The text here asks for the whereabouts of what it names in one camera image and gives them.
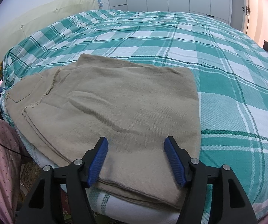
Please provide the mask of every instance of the beige cloth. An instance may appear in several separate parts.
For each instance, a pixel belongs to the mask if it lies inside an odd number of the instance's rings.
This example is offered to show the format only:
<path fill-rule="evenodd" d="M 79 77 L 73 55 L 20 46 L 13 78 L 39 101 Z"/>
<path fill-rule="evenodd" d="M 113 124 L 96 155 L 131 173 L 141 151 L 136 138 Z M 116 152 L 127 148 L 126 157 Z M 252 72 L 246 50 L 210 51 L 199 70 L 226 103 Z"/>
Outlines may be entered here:
<path fill-rule="evenodd" d="M 97 187 L 135 203 L 181 208 L 185 191 L 163 143 L 172 135 L 199 157 L 199 102 L 188 68 L 82 54 L 22 79 L 6 108 L 23 136 L 59 166 L 82 158 L 105 136 L 109 149 Z"/>

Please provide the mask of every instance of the blue gripper pad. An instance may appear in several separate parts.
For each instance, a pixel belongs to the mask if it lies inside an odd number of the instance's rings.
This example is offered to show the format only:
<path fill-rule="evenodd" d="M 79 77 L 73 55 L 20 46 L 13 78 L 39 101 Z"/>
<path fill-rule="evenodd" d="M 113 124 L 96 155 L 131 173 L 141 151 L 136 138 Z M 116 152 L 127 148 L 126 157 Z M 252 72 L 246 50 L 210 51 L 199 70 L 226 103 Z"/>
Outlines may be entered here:
<path fill-rule="evenodd" d="M 165 139 L 164 142 L 164 150 L 168 157 L 169 163 L 171 165 L 173 174 L 175 176 L 175 180 L 181 187 L 185 186 L 186 179 L 185 179 L 185 169 L 172 145 L 169 138 Z"/>
<path fill-rule="evenodd" d="M 92 186 L 97 181 L 97 178 L 99 177 L 107 152 L 108 152 L 108 141 L 106 138 L 104 138 L 101 146 L 99 147 L 89 167 L 89 174 L 88 174 L 88 179 L 87 179 L 88 187 Z"/>

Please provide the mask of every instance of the teal plaid bedspread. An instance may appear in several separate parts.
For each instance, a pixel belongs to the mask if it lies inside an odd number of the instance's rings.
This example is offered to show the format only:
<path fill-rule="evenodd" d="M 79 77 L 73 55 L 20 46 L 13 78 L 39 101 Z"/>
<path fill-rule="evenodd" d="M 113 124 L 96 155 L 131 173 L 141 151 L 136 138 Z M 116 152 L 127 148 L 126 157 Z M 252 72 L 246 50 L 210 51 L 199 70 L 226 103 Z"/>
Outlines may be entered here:
<path fill-rule="evenodd" d="M 229 164 L 257 218 L 268 212 L 268 53 L 252 39 L 200 15 L 88 11 L 13 47 L 4 58 L 6 89 L 27 75 L 72 63 L 82 53 L 190 68 L 200 103 L 200 160 L 214 167 Z M 0 103 L 13 125 L 5 93 Z M 208 202 L 204 220 L 209 207 Z"/>

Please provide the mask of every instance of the metal screw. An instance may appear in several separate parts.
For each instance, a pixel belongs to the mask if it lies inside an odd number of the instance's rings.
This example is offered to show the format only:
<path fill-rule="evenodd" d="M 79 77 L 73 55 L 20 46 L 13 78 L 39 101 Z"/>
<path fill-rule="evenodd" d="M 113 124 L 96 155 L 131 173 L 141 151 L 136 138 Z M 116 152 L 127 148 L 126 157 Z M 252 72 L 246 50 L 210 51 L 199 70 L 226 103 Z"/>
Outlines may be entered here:
<path fill-rule="evenodd" d="M 223 165 L 223 169 L 226 170 L 226 171 L 228 171 L 228 170 L 230 170 L 230 166 L 228 166 L 227 164 L 224 164 Z"/>
<path fill-rule="evenodd" d="M 48 172 L 51 169 L 50 165 L 46 165 L 45 167 L 42 168 L 45 172 Z"/>
<path fill-rule="evenodd" d="M 82 162 L 83 162 L 83 161 L 82 161 L 81 159 L 77 159 L 77 160 L 74 161 L 74 164 L 75 164 L 75 165 L 81 165 Z"/>
<path fill-rule="evenodd" d="M 191 159 L 191 163 L 193 163 L 193 164 L 199 164 L 199 160 L 197 159 L 197 158 L 192 158 Z"/>

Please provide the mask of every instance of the pink polka dot fabric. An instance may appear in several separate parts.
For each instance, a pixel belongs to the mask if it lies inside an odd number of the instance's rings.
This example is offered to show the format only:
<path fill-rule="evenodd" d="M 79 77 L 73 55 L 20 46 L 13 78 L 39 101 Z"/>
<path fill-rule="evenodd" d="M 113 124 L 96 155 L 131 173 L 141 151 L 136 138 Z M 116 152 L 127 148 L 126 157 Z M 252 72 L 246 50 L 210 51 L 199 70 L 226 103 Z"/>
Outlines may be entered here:
<path fill-rule="evenodd" d="M 0 143 L 16 152 L 25 151 L 15 129 L 3 120 L 0 120 Z M 6 224 L 12 224 L 14 220 L 20 171 L 21 156 L 0 146 L 0 219 Z"/>

